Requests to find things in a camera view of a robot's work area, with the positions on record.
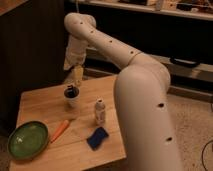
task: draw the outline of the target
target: blue sponge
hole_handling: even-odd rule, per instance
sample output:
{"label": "blue sponge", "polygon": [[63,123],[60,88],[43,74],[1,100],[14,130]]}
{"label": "blue sponge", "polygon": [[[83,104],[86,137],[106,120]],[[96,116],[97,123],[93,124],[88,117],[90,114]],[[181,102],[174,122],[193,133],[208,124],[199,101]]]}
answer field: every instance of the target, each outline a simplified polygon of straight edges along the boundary
{"label": "blue sponge", "polygon": [[109,137],[109,134],[104,128],[99,127],[89,138],[87,138],[87,143],[92,150],[96,150],[101,145],[102,141],[107,137]]}

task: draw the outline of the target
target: carrot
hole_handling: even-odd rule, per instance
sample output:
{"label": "carrot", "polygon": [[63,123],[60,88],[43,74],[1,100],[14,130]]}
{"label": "carrot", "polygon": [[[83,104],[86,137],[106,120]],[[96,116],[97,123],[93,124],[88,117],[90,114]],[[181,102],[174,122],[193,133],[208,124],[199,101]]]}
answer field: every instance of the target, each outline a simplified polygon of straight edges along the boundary
{"label": "carrot", "polygon": [[50,138],[50,142],[53,143],[68,128],[69,125],[70,121],[64,120]]}

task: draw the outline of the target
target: wooden table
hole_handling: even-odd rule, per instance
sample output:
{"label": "wooden table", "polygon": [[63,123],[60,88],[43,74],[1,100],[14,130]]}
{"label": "wooden table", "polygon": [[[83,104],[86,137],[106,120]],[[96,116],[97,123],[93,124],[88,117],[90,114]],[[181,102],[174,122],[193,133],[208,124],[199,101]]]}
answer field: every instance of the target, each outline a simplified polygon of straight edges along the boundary
{"label": "wooden table", "polygon": [[[51,135],[65,119],[77,118],[69,128],[32,161],[11,161],[10,171],[74,171],[85,170],[126,157],[113,101],[115,76],[83,81],[79,103],[70,108],[64,98],[67,85],[24,92],[21,96],[17,126],[31,120],[45,123]],[[86,142],[97,128],[94,104],[98,98],[106,104],[106,124],[109,133],[101,147],[92,151]]]}

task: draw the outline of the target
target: green bowl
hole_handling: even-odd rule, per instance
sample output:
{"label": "green bowl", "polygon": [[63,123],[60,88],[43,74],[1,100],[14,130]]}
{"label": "green bowl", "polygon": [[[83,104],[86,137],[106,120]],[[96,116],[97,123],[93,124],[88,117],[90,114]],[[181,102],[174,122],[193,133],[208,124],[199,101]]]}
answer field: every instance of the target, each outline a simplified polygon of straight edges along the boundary
{"label": "green bowl", "polygon": [[8,152],[15,160],[32,159],[45,149],[48,137],[45,124],[38,121],[27,122],[10,135]]}

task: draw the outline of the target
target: small bottle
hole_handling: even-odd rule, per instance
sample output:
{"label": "small bottle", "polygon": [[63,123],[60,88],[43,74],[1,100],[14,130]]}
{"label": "small bottle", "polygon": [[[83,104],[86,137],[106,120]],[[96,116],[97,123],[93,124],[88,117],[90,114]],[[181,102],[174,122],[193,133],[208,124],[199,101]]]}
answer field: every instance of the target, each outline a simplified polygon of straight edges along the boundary
{"label": "small bottle", "polygon": [[106,112],[103,99],[98,99],[95,103],[95,122],[101,126],[105,123]]}

